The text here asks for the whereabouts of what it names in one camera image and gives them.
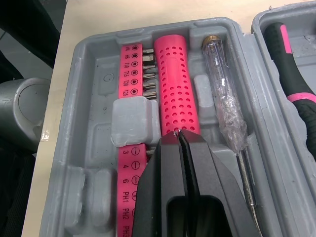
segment gray plastic tool case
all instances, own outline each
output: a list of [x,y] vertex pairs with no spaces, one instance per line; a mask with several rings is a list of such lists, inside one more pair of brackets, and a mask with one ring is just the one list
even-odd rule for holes
[[[282,91],[262,36],[269,23],[279,21],[287,25],[296,63],[316,92],[316,2],[260,13],[251,34],[243,34],[230,19],[213,18],[91,36],[80,42],[69,74],[40,236],[116,235],[118,151],[110,136],[120,48],[135,42],[152,48],[157,38],[169,34],[187,40],[191,80],[206,73],[201,51],[204,38],[215,34],[224,40],[248,125],[248,153],[263,236],[316,236],[316,162],[305,145],[305,124]],[[236,158],[218,124],[204,123],[201,129],[210,148],[242,186]]]

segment pink screwdriver handle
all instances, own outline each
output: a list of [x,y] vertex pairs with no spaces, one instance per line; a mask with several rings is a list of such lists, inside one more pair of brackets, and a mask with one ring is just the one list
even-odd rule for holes
[[160,37],[154,48],[159,71],[162,135],[181,129],[200,134],[184,37]]

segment clear plastic wrap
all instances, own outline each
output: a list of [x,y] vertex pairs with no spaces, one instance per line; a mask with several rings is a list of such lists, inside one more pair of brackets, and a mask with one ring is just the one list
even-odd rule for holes
[[241,113],[229,68],[225,63],[222,41],[213,37],[209,42],[204,42],[203,54],[210,72],[220,131],[230,149],[239,154],[245,148],[247,125]]

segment pink and black handle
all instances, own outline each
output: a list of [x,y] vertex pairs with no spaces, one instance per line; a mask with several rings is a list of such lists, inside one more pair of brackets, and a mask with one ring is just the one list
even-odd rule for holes
[[316,95],[299,72],[290,45],[286,25],[270,24],[264,39],[270,56],[279,72],[280,83],[287,99],[291,101],[307,127],[306,145],[316,158]]

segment white table surface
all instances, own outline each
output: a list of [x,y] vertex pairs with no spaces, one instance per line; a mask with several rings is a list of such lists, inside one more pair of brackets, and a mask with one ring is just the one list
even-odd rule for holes
[[75,46],[101,33],[225,16],[250,32],[256,14],[299,0],[68,0],[33,174],[23,237],[39,236]]

